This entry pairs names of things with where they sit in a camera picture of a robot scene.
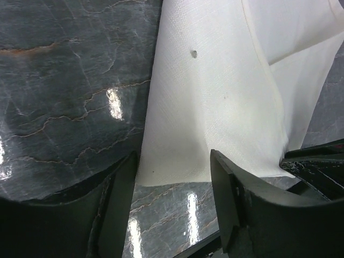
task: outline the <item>folded white cloth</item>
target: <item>folded white cloth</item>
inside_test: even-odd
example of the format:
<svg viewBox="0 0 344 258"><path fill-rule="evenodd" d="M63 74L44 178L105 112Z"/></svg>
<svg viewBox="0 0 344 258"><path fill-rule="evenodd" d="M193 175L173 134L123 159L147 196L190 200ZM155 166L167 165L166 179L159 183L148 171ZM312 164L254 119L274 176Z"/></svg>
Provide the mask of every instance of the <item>folded white cloth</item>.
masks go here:
<svg viewBox="0 0 344 258"><path fill-rule="evenodd" d="M137 182L210 181L211 149L290 176L343 30L338 0L165 0Z"/></svg>

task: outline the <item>white fabric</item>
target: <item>white fabric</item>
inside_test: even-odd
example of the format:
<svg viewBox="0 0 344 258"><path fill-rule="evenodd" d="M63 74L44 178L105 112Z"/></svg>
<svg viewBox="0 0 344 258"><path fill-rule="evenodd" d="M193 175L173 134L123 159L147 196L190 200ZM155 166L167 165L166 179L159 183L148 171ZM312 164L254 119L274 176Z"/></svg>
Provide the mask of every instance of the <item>white fabric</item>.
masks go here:
<svg viewBox="0 0 344 258"><path fill-rule="evenodd" d="M290 176L343 28L337 0L164 0L137 182L210 181L211 149Z"/></svg>

